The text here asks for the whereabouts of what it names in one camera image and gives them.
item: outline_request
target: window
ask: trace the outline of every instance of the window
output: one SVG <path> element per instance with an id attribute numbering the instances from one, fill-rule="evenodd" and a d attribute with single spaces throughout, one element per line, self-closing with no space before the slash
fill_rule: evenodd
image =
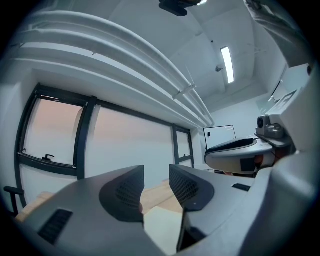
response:
<path id="1" fill-rule="evenodd" d="M 31 157 L 72 165 L 83 107 L 38 98 L 27 126 L 23 152 Z"/>
<path id="2" fill-rule="evenodd" d="M 179 158 L 183 158 L 185 156 L 190 156 L 188 134 L 177 131 L 176 137 L 178 140 Z"/>
<path id="3" fill-rule="evenodd" d="M 144 165 L 144 187 L 169 178 L 173 165 L 172 128 L 97 105 L 85 153 L 85 177 Z"/>

